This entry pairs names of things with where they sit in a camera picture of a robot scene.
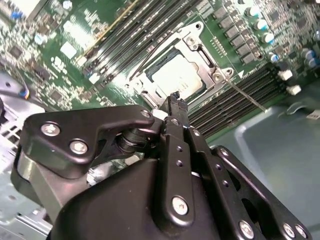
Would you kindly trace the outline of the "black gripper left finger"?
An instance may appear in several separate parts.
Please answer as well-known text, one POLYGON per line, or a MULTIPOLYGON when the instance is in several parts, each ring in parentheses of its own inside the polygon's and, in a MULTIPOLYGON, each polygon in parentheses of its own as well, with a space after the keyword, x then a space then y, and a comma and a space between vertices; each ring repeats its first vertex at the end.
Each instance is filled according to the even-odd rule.
POLYGON ((195 220, 191 157, 180 102, 186 104, 171 94, 160 108, 164 118, 140 105, 31 115, 14 162, 17 190, 37 197, 54 226, 73 197, 138 161, 155 159, 154 223, 161 229, 190 227, 195 220))

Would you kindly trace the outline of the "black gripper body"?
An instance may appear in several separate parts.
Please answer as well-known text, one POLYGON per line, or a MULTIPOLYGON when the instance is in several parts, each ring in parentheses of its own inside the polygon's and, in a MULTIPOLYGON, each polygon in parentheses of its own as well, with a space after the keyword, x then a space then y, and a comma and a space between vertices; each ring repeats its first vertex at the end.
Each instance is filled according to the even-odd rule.
POLYGON ((156 159, 140 160, 73 197, 51 230, 53 240, 170 240, 152 218, 156 159))

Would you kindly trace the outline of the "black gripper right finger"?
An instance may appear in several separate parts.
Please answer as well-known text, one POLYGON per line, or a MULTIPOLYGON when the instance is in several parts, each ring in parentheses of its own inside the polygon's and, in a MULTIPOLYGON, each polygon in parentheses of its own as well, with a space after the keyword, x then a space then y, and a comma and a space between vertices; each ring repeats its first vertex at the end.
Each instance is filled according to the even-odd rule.
POLYGON ((195 172, 195 223, 183 240, 310 240, 312 234, 226 147, 210 148, 180 102, 195 172))

